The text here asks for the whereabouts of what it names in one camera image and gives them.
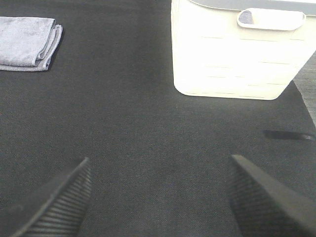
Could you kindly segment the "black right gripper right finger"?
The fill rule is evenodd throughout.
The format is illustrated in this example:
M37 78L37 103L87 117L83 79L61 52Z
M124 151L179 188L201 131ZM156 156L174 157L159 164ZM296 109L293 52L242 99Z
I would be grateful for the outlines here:
M316 235L316 203L240 155L230 160L228 199L244 237Z

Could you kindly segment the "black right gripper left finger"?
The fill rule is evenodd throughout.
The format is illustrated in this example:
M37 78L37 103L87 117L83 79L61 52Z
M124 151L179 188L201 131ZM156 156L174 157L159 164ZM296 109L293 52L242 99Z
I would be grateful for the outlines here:
M16 237L76 237L92 193L89 158L75 161L27 201L33 213Z

